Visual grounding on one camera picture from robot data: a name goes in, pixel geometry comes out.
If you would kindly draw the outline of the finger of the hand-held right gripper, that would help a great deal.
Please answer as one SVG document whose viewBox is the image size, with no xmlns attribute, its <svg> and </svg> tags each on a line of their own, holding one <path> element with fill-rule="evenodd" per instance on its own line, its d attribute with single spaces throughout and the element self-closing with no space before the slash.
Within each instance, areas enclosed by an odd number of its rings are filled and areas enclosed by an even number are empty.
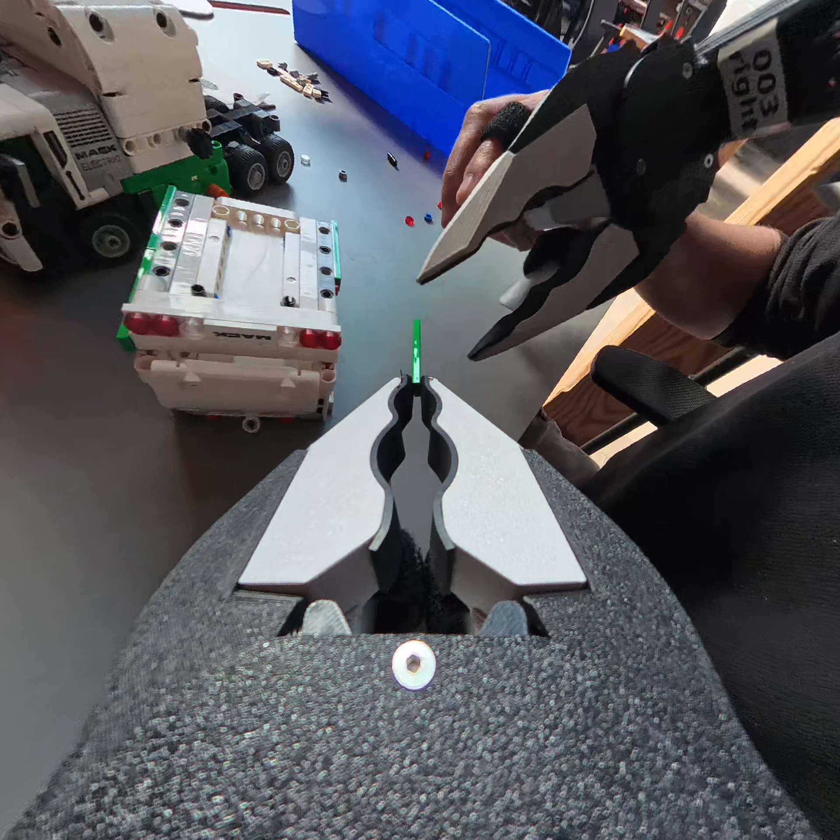
<svg viewBox="0 0 840 840">
<path fill-rule="evenodd" d="M 638 257 L 633 233 L 612 222 L 557 227 L 541 234 L 523 264 L 523 276 L 500 298 L 504 315 L 472 348 L 483 361 L 571 320 Z"/>
<path fill-rule="evenodd" d="M 418 275 L 421 285 L 477 252 L 493 234 L 523 222 L 536 232 L 612 213 L 595 165 L 596 131 L 586 104 L 560 118 L 542 103 L 517 140 L 494 161 L 438 237 Z"/>
</svg>

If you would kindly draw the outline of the pile of tan lego pieces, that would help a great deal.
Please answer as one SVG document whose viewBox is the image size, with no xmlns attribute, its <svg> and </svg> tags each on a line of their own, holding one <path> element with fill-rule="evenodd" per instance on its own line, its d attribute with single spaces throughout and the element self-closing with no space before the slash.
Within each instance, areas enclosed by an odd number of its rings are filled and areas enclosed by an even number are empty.
<svg viewBox="0 0 840 840">
<path fill-rule="evenodd" d="M 258 59 L 256 66 L 304 98 L 314 102 L 331 102 L 330 94 L 322 86 L 318 72 L 303 73 L 289 68 L 286 62 L 274 62 L 270 59 Z"/>
</svg>

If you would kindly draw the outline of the blue storage bin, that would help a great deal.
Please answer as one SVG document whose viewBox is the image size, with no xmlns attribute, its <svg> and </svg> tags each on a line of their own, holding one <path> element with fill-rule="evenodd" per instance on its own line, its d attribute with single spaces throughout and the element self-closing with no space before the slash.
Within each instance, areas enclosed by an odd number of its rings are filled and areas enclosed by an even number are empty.
<svg viewBox="0 0 840 840">
<path fill-rule="evenodd" d="M 498 1 L 294 1 L 297 44 L 450 152 L 475 102 L 550 89 L 572 49 Z"/>
</svg>

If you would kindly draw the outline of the person's right hand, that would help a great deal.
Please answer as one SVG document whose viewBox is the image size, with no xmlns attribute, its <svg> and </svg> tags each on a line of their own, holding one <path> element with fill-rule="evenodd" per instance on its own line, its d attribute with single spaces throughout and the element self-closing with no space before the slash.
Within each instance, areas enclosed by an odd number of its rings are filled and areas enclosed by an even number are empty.
<svg viewBox="0 0 840 840">
<path fill-rule="evenodd" d="M 512 103 L 534 110 L 549 93 L 550 89 L 529 94 L 511 94 L 478 101 L 467 110 L 457 141 L 444 169 L 440 198 L 443 228 L 452 222 L 478 182 L 505 150 L 503 143 L 496 137 L 482 139 L 483 132 L 489 123 Z M 540 155 L 532 153 L 531 158 L 531 168 L 536 171 L 539 166 L 544 179 L 547 173 L 551 174 L 552 168 L 556 168 L 557 161 L 562 158 L 562 150 L 558 149 L 557 143 L 552 143 L 547 151 Z M 496 232 L 492 238 L 524 253 L 535 245 L 539 236 L 540 231 L 520 221 Z"/>
</svg>

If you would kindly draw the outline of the white green lego truck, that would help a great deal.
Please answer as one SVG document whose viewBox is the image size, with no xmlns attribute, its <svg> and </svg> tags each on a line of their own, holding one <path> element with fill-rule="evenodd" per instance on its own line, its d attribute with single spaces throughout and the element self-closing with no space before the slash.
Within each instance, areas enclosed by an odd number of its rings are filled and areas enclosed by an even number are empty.
<svg viewBox="0 0 840 840">
<path fill-rule="evenodd" d="M 176 5 L 8 1 L 1 29 L 3 264 L 118 264 L 170 187 L 254 198 L 291 177 L 274 106 L 206 92 Z"/>
</svg>

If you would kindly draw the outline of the white lego truck container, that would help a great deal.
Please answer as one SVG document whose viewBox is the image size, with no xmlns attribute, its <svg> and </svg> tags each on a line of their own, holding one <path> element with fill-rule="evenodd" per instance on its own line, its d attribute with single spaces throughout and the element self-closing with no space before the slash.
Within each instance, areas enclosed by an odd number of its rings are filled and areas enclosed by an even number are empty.
<svg viewBox="0 0 840 840">
<path fill-rule="evenodd" d="M 172 413 L 325 420 L 342 347 L 333 219 L 170 186 L 118 340 Z"/>
</svg>

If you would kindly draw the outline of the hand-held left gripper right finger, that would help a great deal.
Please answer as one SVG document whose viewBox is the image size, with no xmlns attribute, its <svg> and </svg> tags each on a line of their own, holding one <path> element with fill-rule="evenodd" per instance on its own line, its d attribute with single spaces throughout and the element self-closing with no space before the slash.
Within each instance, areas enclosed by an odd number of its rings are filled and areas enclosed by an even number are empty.
<svg viewBox="0 0 840 840">
<path fill-rule="evenodd" d="M 587 578 L 519 444 L 433 377 L 420 384 L 427 462 L 440 482 L 429 561 L 473 611 L 580 591 Z"/>
</svg>

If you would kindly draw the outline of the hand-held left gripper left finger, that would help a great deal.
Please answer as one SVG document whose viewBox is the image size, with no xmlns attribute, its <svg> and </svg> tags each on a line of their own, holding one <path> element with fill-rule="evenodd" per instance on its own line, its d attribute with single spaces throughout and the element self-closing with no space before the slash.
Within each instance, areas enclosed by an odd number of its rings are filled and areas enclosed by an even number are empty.
<svg viewBox="0 0 840 840">
<path fill-rule="evenodd" d="M 392 478 L 407 424 L 408 378 L 394 378 L 312 444 L 238 587 L 344 611 L 388 592 L 401 565 Z"/>
</svg>

